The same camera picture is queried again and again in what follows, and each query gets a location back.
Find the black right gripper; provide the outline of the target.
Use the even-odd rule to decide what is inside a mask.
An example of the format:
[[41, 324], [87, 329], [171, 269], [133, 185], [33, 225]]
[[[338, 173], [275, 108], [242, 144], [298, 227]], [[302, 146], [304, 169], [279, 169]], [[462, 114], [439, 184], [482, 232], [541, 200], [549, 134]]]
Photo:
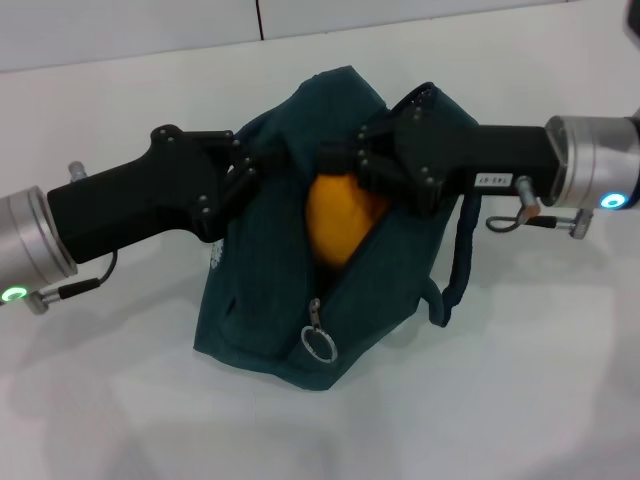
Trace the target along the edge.
[[[371, 151], [385, 149], [393, 156]], [[359, 187], [422, 216], [460, 195], [515, 196], [520, 177], [547, 197], [558, 170], [542, 127], [466, 124], [415, 104], [366, 123], [355, 144], [319, 147], [320, 174], [352, 174]]]

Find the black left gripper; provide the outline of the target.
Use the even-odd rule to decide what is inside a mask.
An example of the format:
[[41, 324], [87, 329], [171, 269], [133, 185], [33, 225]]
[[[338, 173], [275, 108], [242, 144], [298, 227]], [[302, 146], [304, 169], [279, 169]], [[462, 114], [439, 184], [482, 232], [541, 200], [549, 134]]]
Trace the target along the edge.
[[279, 139], [257, 146], [230, 130], [164, 125], [140, 158], [51, 190], [47, 200], [63, 245], [82, 264], [170, 230], [222, 239], [259, 190], [258, 171], [293, 165]]

